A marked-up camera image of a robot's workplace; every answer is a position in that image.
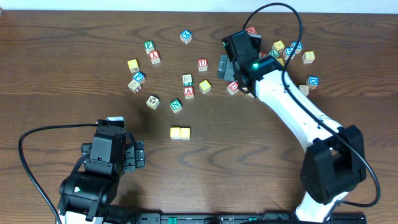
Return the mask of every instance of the white background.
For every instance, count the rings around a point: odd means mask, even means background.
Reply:
[[[3,9],[252,12],[270,2],[283,2],[298,12],[398,13],[398,0],[0,0]],[[264,11],[288,12],[280,6]]]

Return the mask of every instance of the wood grain surface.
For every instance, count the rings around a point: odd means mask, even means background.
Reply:
[[[121,179],[114,204],[183,212],[293,210],[301,202],[303,150],[266,105],[229,95],[218,80],[221,39],[240,30],[248,13],[5,11],[0,17],[0,223],[53,223],[53,215],[24,172],[19,136],[52,124],[90,123],[124,116],[127,129],[146,145],[146,167]],[[398,17],[372,14],[302,14],[304,50],[288,69],[296,84],[309,75],[320,86],[309,98],[344,126],[364,134],[366,157],[382,196],[363,212],[369,223],[398,222]],[[293,14],[263,13],[249,23],[262,50],[298,36]],[[189,29],[185,45],[180,33]],[[152,65],[144,42],[153,40],[161,63]],[[138,94],[127,84],[127,61],[138,59],[147,81]],[[209,69],[198,72],[197,59]],[[191,73],[195,98],[185,100],[182,75]],[[211,92],[199,83],[208,79]],[[160,97],[156,110],[145,104]],[[181,99],[173,114],[169,103]],[[190,141],[172,141],[169,128],[190,126]],[[24,143],[27,161],[54,204],[62,180],[91,142],[95,129],[43,131]],[[374,198],[370,177],[347,199]]]

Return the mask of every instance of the white wall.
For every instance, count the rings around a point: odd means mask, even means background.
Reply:
[[[26,10],[252,12],[283,2],[298,12],[398,14],[398,0],[0,0],[0,7]],[[280,6],[264,11],[288,12]]]

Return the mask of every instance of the wooden table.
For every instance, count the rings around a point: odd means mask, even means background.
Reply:
[[[47,204],[24,172],[19,136],[52,124],[92,123],[124,116],[127,129],[145,140],[146,167],[125,175],[114,203],[170,212],[263,212],[293,210],[303,197],[303,150],[277,115],[257,99],[231,96],[216,69],[221,39],[238,31],[248,13],[5,11],[0,17],[0,223],[53,223]],[[398,19],[393,15],[302,14],[304,50],[290,64],[296,84],[309,75],[320,86],[309,98],[344,126],[364,134],[366,157],[382,197],[364,212],[369,223],[398,222]],[[295,41],[293,14],[258,14],[249,24],[274,41]],[[193,32],[185,45],[184,29]],[[152,65],[144,42],[153,40],[161,63]],[[147,75],[142,90],[127,84],[127,61],[137,58]],[[198,58],[209,70],[199,72]],[[196,95],[185,100],[181,76],[191,73]],[[199,83],[208,79],[211,92]],[[145,104],[160,97],[156,110]],[[179,98],[183,110],[169,103]],[[171,126],[190,126],[190,141],[170,140]],[[25,156],[54,204],[58,189],[80,157],[80,145],[95,129],[43,131],[26,139]],[[368,176],[348,200],[369,202]]]

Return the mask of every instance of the green block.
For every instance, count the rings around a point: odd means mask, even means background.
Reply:
[[[170,107],[171,107],[173,110],[176,110],[176,109],[180,108],[181,106],[182,106],[182,105],[181,105],[181,103],[180,103],[179,100],[174,100],[173,102],[170,103]]]
[[[151,49],[151,48],[154,48],[154,47],[155,47],[153,41],[145,42],[145,43],[144,43],[144,46],[145,46],[145,49]]]
[[[274,58],[279,57],[279,53],[276,50],[271,50],[268,54],[270,54],[271,56],[273,56]]]
[[[177,224],[177,218],[169,218],[169,224]]]

